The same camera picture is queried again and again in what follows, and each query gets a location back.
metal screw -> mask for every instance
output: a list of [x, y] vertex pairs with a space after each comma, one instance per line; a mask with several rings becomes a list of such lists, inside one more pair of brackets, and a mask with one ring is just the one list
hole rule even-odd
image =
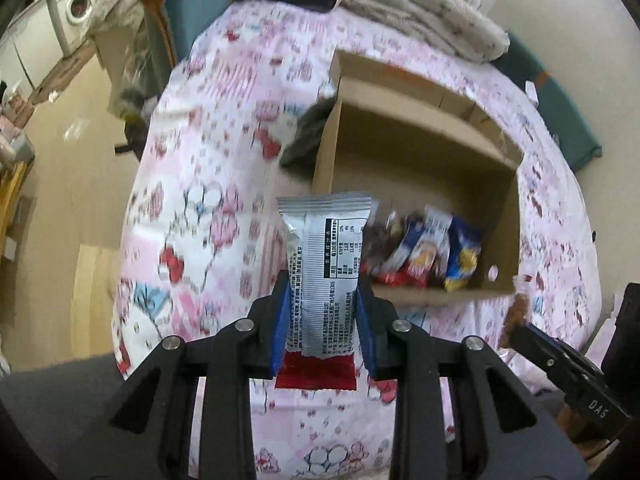
[[466, 338], [465, 345], [469, 350], [482, 350], [484, 347], [484, 340], [477, 335], [473, 335]]
[[396, 332], [409, 332], [411, 330], [411, 322], [405, 319], [396, 319], [391, 324], [391, 328]]
[[162, 348], [165, 350], [175, 350], [180, 346], [180, 338], [177, 335], [170, 335], [162, 339]]
[[236, 330], [238, 332], [249, 332], [249, 330], [254, 329], [254, 322], [251, 321], [248, 317], [243, 317], [242, 319], [238, 319], [236, 321]]

chip bag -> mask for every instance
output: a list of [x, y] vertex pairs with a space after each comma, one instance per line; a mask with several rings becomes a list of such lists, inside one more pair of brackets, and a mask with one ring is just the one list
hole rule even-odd
[[478, 230], [453, 217], [449, 227], [450, 253], [444, 278], [445, 290], [462, 288], [476, 271], [481, 251], [480, 240]]

nutrition facts label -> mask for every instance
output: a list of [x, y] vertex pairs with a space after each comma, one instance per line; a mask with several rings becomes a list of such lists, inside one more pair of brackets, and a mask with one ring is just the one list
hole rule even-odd
[[324, 277], [353, 279], [360, 270], [362, 226], [366, 218], [327, 218], [324, 224]]
[[289, 319], [289, 339], [287, 350], [300, 352], [302, 350], [302, 247], [298, 246], [295, 253], [289, 257], [289, 285], [291, 287], [291, 313]]
[[353, 298], [355, 291], [346, 292], [344, 308], [335, 301], [335, 282], [330, 284], [329, 301], [324, 304], [322, 320], [322, 354], [336, 355], [350, 352], [353, 345]]

open cardboard box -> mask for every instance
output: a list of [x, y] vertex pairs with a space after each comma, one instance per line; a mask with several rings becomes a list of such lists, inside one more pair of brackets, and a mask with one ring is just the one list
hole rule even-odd
[[312, 191], [370, 191], [380, 210], [400, 214], [430, 204], [482, 232], [465, 290], [377, 285], [376, 295], [394, 304], [444, 304], [513, 294], [519, 148], [473, 101], [401, 68], [336, 50], [330, 75], [338, 99]]

pink bedsheet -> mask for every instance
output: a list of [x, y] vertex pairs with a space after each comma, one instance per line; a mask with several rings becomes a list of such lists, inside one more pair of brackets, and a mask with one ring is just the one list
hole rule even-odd
[[[532, 320], [575, 347], [590, 335], [601, 301], [590, 224], [572, 172], [522, 92], [490, 65], [447, 56], [343, 9], [315, 14], [247, 1], [196, 40], [151, 121], [124, 222], [114, 306], [114, 348], [125, 376], [164, 336], [212, 335], [270, 293], [285, 265], [275, 197], [308, 191], [308, 183], [280, 171], [278, 156], [297, 117], [332, 91], [328, 68], [337, 46], [475, 99], [520, 145], [520, 272], [533, 277]], [[402, 314], [432, 335], [478, 334], [495, 348], [510, 303], [417, 305]], [[274, 381], [252, 381], [260, 476], [385, 467], [395, 384], [368, 378], [359, 347], [356, 366], [356, 392], [276, 390]], [[532, 386], [543, 383], [524, 360], [510, 366]], [[447, 400], [444, 410], [451, 432]]]

